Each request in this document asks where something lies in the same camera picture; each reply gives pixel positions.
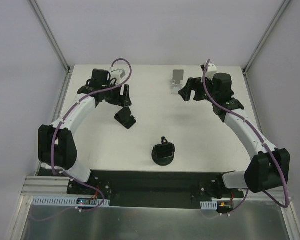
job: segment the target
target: black round base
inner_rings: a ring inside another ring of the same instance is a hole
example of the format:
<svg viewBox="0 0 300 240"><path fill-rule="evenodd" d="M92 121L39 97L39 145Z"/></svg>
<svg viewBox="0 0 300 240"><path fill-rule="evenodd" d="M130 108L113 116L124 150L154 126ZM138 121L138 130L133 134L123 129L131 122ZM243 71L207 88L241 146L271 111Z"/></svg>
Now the black round base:
<svg viewBox="0 0 300 240"><path fill-rule="evenodd" d="M167 166L170 163L172 163L172 161L175 158L175 153L172 153L172 156L169 157L165 157L165 158L157 158L157 156L154 154L154 151L152 150L152 159L153 161L158 164L159 166Z"/></svg>

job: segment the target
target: white wall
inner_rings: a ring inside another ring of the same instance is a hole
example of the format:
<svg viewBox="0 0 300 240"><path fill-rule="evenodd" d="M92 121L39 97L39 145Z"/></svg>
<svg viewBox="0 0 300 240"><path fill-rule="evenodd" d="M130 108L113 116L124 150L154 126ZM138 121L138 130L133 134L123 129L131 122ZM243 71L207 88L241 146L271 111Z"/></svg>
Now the white wall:
<svg viewBox="0 0 300 240"><path fill-rule="evenodd" d="M0 240L35 171L38 128L49 123L64 77L27 1L0 1Z"/></svg>
<svg viewBox="0 0 300 240"><path fill-rule="evenodd" d="M262 129L291 153L289 190L300 220L300 0L294 0L248 73Z"/></svg>
<svg viewBox="0 0 300 240"><path fill-rule="evenodd" d="M283 0L38 0L70 65L243 67Z"/></svg>

